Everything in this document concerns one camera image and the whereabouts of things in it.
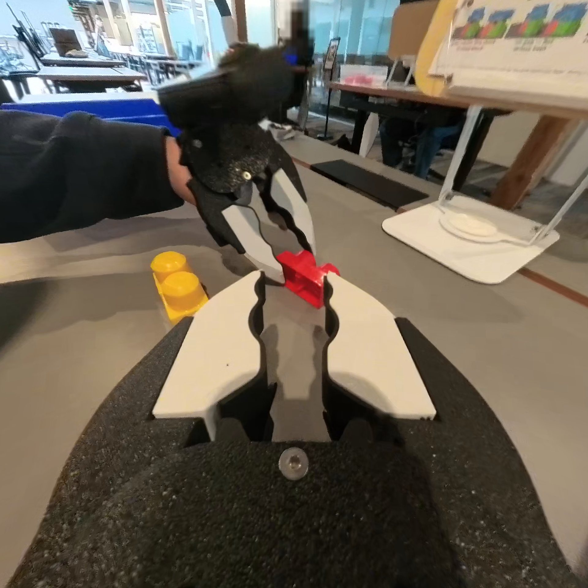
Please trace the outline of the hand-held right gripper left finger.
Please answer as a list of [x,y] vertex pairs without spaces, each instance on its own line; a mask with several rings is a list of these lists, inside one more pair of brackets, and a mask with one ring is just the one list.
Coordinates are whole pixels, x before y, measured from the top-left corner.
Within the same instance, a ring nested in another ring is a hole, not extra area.
[[195,313],[155,401],[155,419],[200,419],[211,440],[222,419],[235,419],[250,440],[271,438],[276,385],[261,340],[265,300],[265,274],[256,270]]

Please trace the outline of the blue plastic bin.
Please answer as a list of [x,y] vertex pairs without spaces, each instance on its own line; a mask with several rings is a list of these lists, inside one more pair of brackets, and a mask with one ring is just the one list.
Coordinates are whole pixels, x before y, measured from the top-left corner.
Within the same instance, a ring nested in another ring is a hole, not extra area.
[[1,109],[53,116],[85,112],[104,120],[166,128],[174,137],[180,134],[152,92],[26,95],[18,102],[2,104]]

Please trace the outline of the white black upright device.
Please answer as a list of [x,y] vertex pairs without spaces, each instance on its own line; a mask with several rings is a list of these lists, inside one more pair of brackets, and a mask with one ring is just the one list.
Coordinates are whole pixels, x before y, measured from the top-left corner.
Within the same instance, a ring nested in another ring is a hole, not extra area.
[[227,1],[214,1],[219,12],[224,38],[229,48],[238,42],[238,32]]

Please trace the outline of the acrylic sign stand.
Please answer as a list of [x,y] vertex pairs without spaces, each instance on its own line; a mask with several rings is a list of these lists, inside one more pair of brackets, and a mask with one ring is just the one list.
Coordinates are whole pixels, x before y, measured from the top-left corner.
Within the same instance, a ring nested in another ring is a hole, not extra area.
[[[557,85],[555,79],[530,83],[529,78],[507,77],[498,82],[482,77],[446,77],[448,96],[496,100],[539,109],[587,112],[587,83]],[[556,227],[587,189],[585,176],[546,224],[521,217],[491,203],[459,195],[452,187],[481,105],[469,106],[466,122],[437,201],[418,206],[383,221],[391,237],[421,252],[471,281],[495,285],[504,282],[559,239]]]

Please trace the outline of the person's left hand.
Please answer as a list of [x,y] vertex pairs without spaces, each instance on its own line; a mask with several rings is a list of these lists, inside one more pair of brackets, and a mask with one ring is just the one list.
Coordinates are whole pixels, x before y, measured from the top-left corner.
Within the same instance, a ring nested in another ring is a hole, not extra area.
[[165,138],[166,166],[169,183],[173,192],[185,202],[196,206],[196,199],[190,190],[189,183],[192,175],[186,166],[181,164],[181,151],[172,136]]

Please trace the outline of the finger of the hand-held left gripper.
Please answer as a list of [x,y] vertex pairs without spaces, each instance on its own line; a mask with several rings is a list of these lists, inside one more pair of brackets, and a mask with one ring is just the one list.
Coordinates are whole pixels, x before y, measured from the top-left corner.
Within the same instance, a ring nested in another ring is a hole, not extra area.
[[298,190],[283,168],[271,175],[266,191],[269,219],[284,230],[292,232],[298,244],[316,256],[315,230],[305,198],[305,194]]
[[282,265],[277,261],[272,246],[262,235],[256,212],[250,206],[234,204],[224,209],[222,214],[244,250],[246,259],[264,272],[268,280],[285,284]]

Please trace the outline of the red two-stud block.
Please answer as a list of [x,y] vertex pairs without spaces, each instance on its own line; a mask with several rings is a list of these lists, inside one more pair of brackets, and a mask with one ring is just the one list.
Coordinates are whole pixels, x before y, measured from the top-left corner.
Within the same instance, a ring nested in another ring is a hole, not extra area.
[[329,273],[340,275],[331,263],[318,266],[313,254],[302,250],[297,254],[284,251],[277,256],[285,278],[285,288],[305,302],[320,309],[324,304],[324,278]]

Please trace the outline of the black floor sign stand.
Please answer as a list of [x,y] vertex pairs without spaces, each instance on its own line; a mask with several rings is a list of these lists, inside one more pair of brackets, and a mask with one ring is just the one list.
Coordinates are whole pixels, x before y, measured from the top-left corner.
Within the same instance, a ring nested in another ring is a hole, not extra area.
[[328,124],[329,124],[329,110],[330,110],[330,103],[332,97],[332,88],[331,83],[334,79],[334,70],[336,66],[337,60],[337,52],[339,50],[339,45],[341,42],[341,37],[337,36],[332,38],[329,41],[327,52],[325,54],[325,58],[323,60],[323,69],[322,69],[322,81],[323,85],[327,90],[327,102],[326,102],[326,111],[325,111],[325,126],[322,133],[320,133],[317,138],[320,141],[326,142],[332,139],[332,136],[328,133]]

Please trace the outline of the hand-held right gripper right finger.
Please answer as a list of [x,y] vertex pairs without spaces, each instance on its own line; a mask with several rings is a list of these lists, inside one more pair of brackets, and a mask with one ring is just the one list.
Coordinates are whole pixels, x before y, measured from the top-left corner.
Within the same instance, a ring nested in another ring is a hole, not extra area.
[[324,279],[323,418],[332,440],[353,420],[433,421],[436,408],[395,315],[339,275]]

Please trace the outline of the printed instruction sheet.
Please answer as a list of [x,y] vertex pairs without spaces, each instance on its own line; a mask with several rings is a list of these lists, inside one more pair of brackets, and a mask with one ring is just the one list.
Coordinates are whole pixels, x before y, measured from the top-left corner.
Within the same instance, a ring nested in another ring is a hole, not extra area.
[[430,75],[587,83],[587,1],[458,1]]

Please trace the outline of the tan curved board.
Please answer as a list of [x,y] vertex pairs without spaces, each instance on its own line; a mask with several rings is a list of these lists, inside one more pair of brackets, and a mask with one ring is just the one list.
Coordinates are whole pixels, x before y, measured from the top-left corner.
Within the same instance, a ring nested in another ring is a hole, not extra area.
[[459,1],[438,2],[416,59],[416,86],[420,92],[435,99],[448,97],[445,74],[432,75],[430,70],[436,61],[439,49],[448,47],[449,34],[458,4]]

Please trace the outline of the clear plastic storage box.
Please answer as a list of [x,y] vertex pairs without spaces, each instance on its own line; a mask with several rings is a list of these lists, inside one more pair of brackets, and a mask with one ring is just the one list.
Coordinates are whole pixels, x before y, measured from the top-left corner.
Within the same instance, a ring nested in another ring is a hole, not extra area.
[[388,79],[387,65],[356,65],[344,63],[340,67],[339,83],[370,88],[385,87]]

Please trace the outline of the person's left forearm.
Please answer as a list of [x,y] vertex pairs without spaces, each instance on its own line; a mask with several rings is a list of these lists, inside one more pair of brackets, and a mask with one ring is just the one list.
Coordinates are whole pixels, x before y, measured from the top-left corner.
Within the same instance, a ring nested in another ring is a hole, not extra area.
[[1,243],[182,206],[169,183],[167,129],[1,111]]

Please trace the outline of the wooden desk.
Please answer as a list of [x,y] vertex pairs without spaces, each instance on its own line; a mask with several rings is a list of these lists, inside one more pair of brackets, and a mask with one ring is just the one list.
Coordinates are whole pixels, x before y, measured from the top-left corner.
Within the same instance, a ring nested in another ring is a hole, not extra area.
[[415,86],[407,89],[402,86],[371,87],[367,85],[350,85],[330,82],[329,89],[354,95],[346,99],[347,107],[357,111],[355,126],[351,139],[351,151],[358,154],[364,134],[368,114],[386,114],[388,106],[369,101],[369,97],[396,99],[439,107],[465,108],[481,105],[487,114],[497,115],[499,111],[512,113],[516,111],[539,112],[540,118],[519,151],[510,168],[490,196],[490,203],[506,210],[515,209],[528,197],[541,180],[546,168],[552,163],[559,149],[570,134],[576,130],[581,121],[587,120],[587,113],[564,112],[556,109],[539,109],[536,105],[516,105],[496,100],[468,99],[463,96],[432,96],[423,93]]

